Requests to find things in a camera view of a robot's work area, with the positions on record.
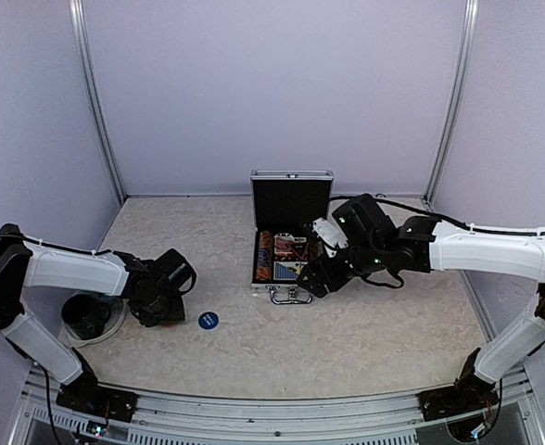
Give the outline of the blue playing card deck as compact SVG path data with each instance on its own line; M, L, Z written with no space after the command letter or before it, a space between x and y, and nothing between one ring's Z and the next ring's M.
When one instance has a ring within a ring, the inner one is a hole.
M307 263L303 261L275 261L272 267L272 279L296 281L306 265Z

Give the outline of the red triangular dealer button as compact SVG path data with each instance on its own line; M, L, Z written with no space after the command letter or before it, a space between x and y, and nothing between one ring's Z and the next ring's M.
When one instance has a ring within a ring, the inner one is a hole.
M282 257L290 261L305 261L308 255L309 240L303 236L293 236L294 240L291 246L292 254L288 257Z

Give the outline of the red playing card deck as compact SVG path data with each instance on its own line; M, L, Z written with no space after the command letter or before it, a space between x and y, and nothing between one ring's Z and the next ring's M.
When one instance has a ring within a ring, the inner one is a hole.
M291 234L281 233L273 237L273 250L276 257L288 257L292 254L294 237Z

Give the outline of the blue small blind button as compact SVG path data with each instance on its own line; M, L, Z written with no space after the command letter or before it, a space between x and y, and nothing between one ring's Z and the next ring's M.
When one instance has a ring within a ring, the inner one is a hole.
M202 329L212 330L218 326L220 318L217 313L206 311L199 315L197 322Z

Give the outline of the aluminium poker case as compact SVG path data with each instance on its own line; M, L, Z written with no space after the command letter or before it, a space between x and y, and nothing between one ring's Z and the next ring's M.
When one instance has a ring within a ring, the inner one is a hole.
M299 289L296 281L269 281L255 279L257 250L260 233L269 231L315 239L311 223L328 214L329 198L334 175L329 170L278 171L253 170L250 173L251 196L255 225L255 245L251 288L266 293L272 304L278 306L308 305L312 295ZM273 260L290 261L276 257Z

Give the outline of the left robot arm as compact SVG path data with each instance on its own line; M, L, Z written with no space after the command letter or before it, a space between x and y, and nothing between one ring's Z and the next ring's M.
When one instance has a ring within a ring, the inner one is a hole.
M125 299L144 327L184 319L183 297L196 284L187 259L171 248L155 260L116 250L80 250L0 228L0 334L37 362L88 413L106 402L84 358L63 345L21 302L26 287L55 287Z

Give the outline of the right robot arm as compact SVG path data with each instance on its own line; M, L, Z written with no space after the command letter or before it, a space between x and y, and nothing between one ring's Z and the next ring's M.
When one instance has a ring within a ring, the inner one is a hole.
M297 284L323 298L360 278L369 283L385 271L472 271L506 274L537 282L537 294L493 340L471 354L450 404L461 412L483 400L493 386L545 343L545 227L505 229L459 222L443 214L414 210L402 226L384 213L385 200L369 194L343 200L328 222L311 223L326 251L299 273Z

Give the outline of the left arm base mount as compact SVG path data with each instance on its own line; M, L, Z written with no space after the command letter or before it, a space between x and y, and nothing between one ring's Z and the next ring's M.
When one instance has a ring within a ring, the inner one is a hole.
M62 384L57 395L60 407L125 423L132 422L137 401L134 392L100 385L94 372L86 368L73 382Z

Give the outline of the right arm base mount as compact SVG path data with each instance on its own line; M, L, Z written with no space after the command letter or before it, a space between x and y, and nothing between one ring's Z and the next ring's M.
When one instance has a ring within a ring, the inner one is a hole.
M426 422L443 419L497 405L501 397L494 383L475 375L475 366L467 362L453 384L430 389L417 395Z

